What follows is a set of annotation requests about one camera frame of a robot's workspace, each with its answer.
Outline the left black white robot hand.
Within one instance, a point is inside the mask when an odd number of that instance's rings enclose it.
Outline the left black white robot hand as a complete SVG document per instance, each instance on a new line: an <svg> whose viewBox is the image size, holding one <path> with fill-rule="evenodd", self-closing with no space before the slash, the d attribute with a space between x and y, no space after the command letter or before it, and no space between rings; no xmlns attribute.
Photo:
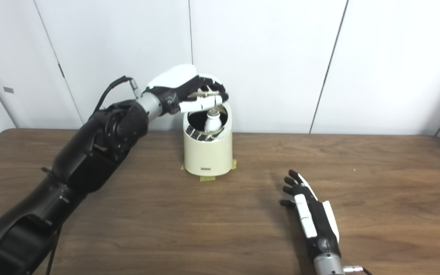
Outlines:
<svg viewBox="0 0 440 275"><path fill-rule="evenodd" d="M137 99L149 116L207 111L229 99L217 77L199 74L194 65L178 65L151 80Z"/></svg>

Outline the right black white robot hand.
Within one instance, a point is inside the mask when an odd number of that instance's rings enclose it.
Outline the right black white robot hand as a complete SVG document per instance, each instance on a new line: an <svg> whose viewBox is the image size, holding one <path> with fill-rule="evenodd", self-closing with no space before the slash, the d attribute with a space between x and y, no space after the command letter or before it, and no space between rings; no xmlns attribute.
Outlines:
<svg viewBox="0 0 440 275"><path fill-rule="evenodd" d="M318 200L300 173L290 169L288 174L284 178L286 185L282 190L292 198L281 199L280 205L295 210L306 239L309 257L312 260L320 255L342 257L337 234L326 212L328 202Z"/></svg>

